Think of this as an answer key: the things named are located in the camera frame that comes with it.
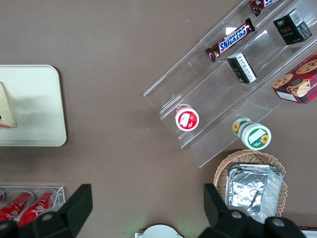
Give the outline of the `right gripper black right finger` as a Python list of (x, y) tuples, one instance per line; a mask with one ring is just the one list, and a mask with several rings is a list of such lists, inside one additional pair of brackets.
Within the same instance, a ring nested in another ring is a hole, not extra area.
[(204, 210), (210, 226), (205, 238), (244, 238), (248, 217), (239, 210), (230, 210), (212, 183), (204, 185)]

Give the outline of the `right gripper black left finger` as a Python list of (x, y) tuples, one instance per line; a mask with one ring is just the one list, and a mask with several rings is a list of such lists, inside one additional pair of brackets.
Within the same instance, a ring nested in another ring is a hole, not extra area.
[(34, 237), (75, 238), (92, 209), (92, 186), (82, 184), (58, 211), (46, 212), (32, 223)]

